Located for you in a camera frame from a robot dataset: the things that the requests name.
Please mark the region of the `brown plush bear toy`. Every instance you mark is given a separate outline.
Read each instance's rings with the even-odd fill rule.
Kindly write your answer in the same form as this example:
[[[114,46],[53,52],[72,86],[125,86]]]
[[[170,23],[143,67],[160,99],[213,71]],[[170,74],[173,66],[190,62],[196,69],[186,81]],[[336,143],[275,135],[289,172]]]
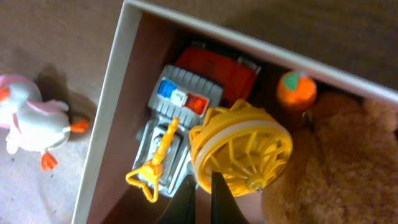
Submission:
[[[283,120],[294,149],[262,192],[266,223],[396,223],[397,107],[319,83]]]

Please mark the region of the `grey orange toy car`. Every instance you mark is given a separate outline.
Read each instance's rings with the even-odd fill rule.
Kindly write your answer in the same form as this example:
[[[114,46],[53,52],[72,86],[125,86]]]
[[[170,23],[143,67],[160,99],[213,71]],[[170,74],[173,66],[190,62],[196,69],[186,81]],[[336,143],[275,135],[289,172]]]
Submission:
[[[155,84],[147,104],[150,118],[136,135],[140,145],[126,182],[149,202],[161,195],[172,198],[185,176],[193,174],[190,130],[202,124],[209,108],[247,99],[261,69],[237,51],[191,42]]]

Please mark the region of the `yellow round fan toy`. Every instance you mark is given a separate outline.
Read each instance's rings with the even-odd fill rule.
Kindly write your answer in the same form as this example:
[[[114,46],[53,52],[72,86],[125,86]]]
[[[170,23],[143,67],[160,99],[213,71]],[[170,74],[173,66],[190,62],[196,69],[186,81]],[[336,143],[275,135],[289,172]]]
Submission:
[[[219,172],[235,197],[261,191],[282,173],[293,151],[290,133],[266,110],[238,100],[231,108],[208,109],[189,132],[193,172],[211,192]]]

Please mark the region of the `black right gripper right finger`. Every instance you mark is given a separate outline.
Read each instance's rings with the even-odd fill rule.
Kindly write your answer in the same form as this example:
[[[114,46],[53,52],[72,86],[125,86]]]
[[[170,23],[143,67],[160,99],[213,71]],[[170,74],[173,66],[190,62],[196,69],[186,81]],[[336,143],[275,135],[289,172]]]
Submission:
[[[211,177],[211,224],[249,224],[219,172]]]

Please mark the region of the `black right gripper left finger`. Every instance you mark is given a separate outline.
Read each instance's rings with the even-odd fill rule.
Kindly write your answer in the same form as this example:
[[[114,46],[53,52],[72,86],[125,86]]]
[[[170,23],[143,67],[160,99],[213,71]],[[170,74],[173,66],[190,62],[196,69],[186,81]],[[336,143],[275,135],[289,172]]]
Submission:
[[[156,224],[195,224],[194,176],[187,175]]]

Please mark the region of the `white cardboard box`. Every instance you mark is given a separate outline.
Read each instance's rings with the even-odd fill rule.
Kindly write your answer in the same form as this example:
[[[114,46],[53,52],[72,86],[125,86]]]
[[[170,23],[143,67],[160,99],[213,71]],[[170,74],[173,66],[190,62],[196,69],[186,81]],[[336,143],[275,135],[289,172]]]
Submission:
[[[101,223],[128,189],[134,134],[180,31],[397,103],[396,1],[124,1],[73,223]]]

